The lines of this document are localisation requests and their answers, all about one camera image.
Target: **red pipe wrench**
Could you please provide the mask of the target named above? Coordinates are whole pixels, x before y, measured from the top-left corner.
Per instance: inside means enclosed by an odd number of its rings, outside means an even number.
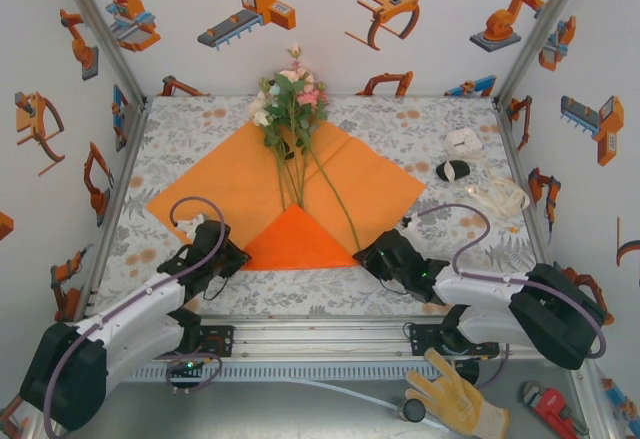
[[[526,382],[522,389],[522,400],[558,434],[558,437],[578,439],[578,434],[589,434],[589,428],[573,417],[571,408],[557,389],[546,388],[538,382]]]

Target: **orange triangle paper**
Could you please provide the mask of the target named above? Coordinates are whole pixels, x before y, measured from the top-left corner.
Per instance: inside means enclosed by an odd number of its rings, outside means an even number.
[[[244,251],[245,271],[352,267],[358,263],[320,224],[296,205],[280,214]]]

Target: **orange paper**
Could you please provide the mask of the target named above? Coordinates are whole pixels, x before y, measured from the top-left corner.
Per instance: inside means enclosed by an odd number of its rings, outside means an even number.
[[[361,248],[393,228],[425,186],[362,141],[323,122],[313,133],[313,149],[349,211]],[[295,174],[293,162],[290,164]],[[169,221],[169,210],[185,196],[203,196],[223,212],[231,240],[244,249],[283,213],[273,152],[264,134],[249,122],[158,194],[147,209],[183,242]],[[294,203],[285,188],[286,206]],[[358,252],[351,228],[335,195],[314,160],[308,158],[304,210],[347,251]],[[205,212],[186,202],[175,219],[190,220]],[[215,218],[213,211],[207,213]]]
[[[338,242],[297,205],[280,214],[251,241],[244,252],[248,271],[292,271],[352,267],[358,263]]]

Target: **flower bouquet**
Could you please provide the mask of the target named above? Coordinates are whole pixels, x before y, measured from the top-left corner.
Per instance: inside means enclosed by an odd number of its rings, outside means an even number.
[[[291,69],[274,74],[273,79],[260,79],[260,92],[249,105],[250,118],[264,132],[264,145],[275,157],[282,210],[287,207],[285,190],[304,210],[305,174],[311,156],[342,207],[360,250],[351,216],[313,149],[317,122],[327,119],[326,85],[316,82],[313,73],[302,67],[299,46],[287,51],[293,58]]]

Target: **gray metal floor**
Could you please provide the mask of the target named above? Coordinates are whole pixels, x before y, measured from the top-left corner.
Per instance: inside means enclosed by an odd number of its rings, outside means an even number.
[[[492,363],[480,381],[491,376]],[[508,439],[555,439],[537,416],[518,402],[525,381],[559,389],[571,406],[578,401],[568,371],[540,361],[512,361],[487,400],[510,410]],[[404,381],[337,382],[336,385],[391,403],[402,401]],[[97,416],[71,439],[452,439],[459,436],[407,424],[393,411],[357,398],[287,383],[219,383],[191,397],[173,396],[161,384],[122,384]]]

